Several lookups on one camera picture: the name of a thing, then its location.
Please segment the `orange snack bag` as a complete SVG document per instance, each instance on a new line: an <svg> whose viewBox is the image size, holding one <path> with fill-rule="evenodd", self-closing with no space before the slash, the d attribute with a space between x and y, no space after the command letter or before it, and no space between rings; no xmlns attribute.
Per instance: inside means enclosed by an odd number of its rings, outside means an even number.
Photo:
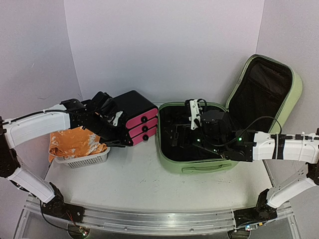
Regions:
<svg viewBox="0 0 319 239"><path fill-rule="evenodd" d="M64 160L99 154L107 150L100 137L88 129L77 127L50 134L49 162L59 157Z"/></svg>

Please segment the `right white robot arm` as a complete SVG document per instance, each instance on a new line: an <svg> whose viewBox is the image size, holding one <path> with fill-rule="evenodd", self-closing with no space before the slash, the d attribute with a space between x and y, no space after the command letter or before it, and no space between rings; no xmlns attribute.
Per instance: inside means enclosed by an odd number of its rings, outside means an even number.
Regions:
<svg viewBox="0 0 319 239"><path fill-rule="evenodd" d="M229 142L216 142L198 127L190 129L178 125L168 130L168 141L173 147L195 148L207 153L220 168L226 162L255 162L287 160L303 162L303 167L278 186L260 193L258 204L251 209L251 216L261 221L271 209L319 184L319 135L266 133L256 130L231 132Z"/></svg>

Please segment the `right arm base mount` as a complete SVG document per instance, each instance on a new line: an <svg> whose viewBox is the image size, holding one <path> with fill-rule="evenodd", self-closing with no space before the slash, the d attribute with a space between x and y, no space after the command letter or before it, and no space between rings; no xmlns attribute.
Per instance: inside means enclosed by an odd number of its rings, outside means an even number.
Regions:
<svg viewBox="0 0 319 239"><path fill-rule="evenodd" d="M257 202L256 206L238 209L234 211L236 228L242 228L247 225L264 223L277 218L277 209L272 208L264 202Z"/></svg>

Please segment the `green hard-shell suitcase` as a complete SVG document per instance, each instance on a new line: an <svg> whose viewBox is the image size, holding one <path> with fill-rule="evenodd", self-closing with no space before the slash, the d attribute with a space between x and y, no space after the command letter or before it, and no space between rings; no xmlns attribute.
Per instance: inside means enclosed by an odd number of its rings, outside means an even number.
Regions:
<svg viewBox="0 0 319 239"><path fill-rule="evenodd" d="M249 129L278 133L302 90L302 80L292 68L267 56L253 55L245 63L226 104L207 102L207 105L209 110L227 112L232 132ZM226 162L220 168L218 162L208 154L169 154L169 127L175 124L190 125L184 103L165 103L159 108L157 144L162 166L176 174L234 168L239 162Z"/></svg>

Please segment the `black pink drawer organizer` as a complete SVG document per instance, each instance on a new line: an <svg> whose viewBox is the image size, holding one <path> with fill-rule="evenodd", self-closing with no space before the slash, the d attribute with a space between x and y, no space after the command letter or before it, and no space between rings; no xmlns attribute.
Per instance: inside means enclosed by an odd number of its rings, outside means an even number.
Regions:
<svg viewBox="0 0 319 239"><path fill-rule="evenodd" d="M135 90L114 98L117 106L112 125L119 130L120 145L135 146L157 132L158 108Z"/></svg>

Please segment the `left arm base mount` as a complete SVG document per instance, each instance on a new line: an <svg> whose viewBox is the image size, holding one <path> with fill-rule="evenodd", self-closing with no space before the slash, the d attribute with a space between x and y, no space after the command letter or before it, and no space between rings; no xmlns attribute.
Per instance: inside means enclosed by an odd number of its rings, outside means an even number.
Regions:
<svg viewBox="0 0 319 239"><path fill-rule="evenodd" d="M42 212L45 215L69 220L74 223L81 223L84 217L84 207L68 203L41 204Z"/></svg>

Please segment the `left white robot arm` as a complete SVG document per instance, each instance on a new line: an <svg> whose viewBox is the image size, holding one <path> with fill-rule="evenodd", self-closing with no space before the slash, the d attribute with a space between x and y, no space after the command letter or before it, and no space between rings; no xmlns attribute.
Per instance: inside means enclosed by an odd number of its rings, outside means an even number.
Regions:
<svg viewBox="0 0 319 239"><path fill-rule="evenodd" d="M89 130L111 146L126 146L126 130L113 100L70 99L15 119L0 120L0 176L21 186L47 204L57 218L67 213L63 195L53 183L32 169L18 148L30 146L36 162L48 157L49 135L56 131Z"/></svg>

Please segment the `white perforated plastic basket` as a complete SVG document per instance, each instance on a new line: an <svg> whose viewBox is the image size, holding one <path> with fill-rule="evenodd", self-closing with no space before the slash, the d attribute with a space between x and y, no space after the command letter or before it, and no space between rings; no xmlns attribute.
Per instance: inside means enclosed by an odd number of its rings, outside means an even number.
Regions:
<svg viewBox="0 0 319 239"><path fill-rule="evenodd" d="M58 164L68 166L69 168L79 168L84 166L95 165L99 163L104 163L107 161L108 153L111 148L108 147L104 152L88 155L84 157L72 158L72 159L63 159L62 157L56 157L54 161Z"/></svg>

